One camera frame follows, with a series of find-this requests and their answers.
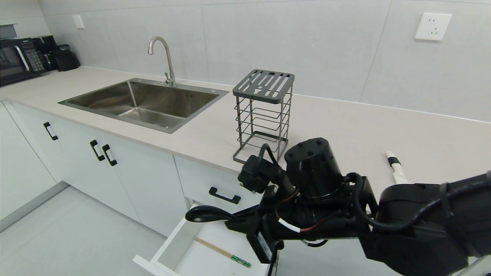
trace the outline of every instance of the microwave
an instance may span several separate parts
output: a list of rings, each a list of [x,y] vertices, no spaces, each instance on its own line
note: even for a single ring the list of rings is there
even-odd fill
[[[0,40],[0,86],[46,72],[30,38]]]

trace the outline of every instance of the countertop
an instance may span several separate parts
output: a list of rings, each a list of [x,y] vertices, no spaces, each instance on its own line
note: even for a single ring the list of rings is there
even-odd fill
[[[210,167],[231,173],[241,170],[242,165],[232,160],[239,147],[232,92],[173,134],[58,104],[131,78],[164,81],[159,76],[80,67],[2,87],[0,100],[15,101]],[[180,79],[177,83],[233,88]],[[330,142],[343,174],[366,175],[377,197],[393,184],[386,150],[399,158],[410,182],[455,181],[491,169],[491,123],[294,94],[288,147],[316,137]]]

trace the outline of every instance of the wall outlet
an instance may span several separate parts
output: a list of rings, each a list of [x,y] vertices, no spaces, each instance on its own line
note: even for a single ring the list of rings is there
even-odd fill
[[[447,31],[451,18],[451,14],[423,13],[418,31],[416,31],[414,38],[441,41]]]
[[[73,22],[75,22],[75,27],[77,27],[77,29],[85,28],[83,26],[82,17],[80,15],[72,15],[72,17],[73,17]]]

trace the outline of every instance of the drawer handle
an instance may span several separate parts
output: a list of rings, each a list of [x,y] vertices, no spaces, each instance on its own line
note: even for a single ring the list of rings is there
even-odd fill
[[[56,135],[54,135],[54,136],[53,136],[53,135],[51,135],[51,132],[50,132],[50,130],[48,129],[48,127],[51,127],[51,125],[50,125],[50,123],[49,123],[49,122],[44,123],[44,124],[43,124],[43,126],[44,126],[44,128],[46,129],[46,131],[48,132],[48,134],[50,135],[51,140],[53,140],[53,141],[54,141],[54,140],[58,140],[58,136],[56,136]]]
[[[220,199],[226,200],[226,201],[231,202],[231,203],[234,203],[234,204],[239,204],[239,201],[241,201],[241,197],[238,196],[238,195],[234,195],[234,198],[233,199],[229,199],[227,197],[224,197],[222,195],[217,194],[217,192],[218,192],[218,189],[217,188],[215,188],[215,187],[211,187],[210,188],[209,193],[212,196],[216,196],[216,197],[218,197]]]
[[[102,146],[102,151],[104,151],[104,154],[106,155],[108,161],[109,161],[109,165],[111,166],[115,166],[118,162],[116,161],[116,159],[114,160],[111,160],[109,158],[109,155],[108,155],[108,150],[110,150],[111,148],[109,147],[108,144],[105,144],[104,146]]]
[[[92,140],[92,141],[90,142],[90,146],[92,146],[92,150],[94,150],[95,156],[97,156],[97,160],[102,161],[102,160],[106,159],[106,158],[104,157],[104,155],[99,155],[99,154],[97,153],[97,151],[95,150],[95,146],[96,146],[96,145],[97,145],[97,141],[96,141],[96,140]]]

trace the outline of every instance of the dish rack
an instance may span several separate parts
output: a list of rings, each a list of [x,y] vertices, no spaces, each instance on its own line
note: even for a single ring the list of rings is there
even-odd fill
[[[245,151],[257,154],[255,148],[264,143],[279,160],[288,144],[294,80],[293,74],[254,69],[234,87],[240,144],[234,161],[245,164],[238,156]]]

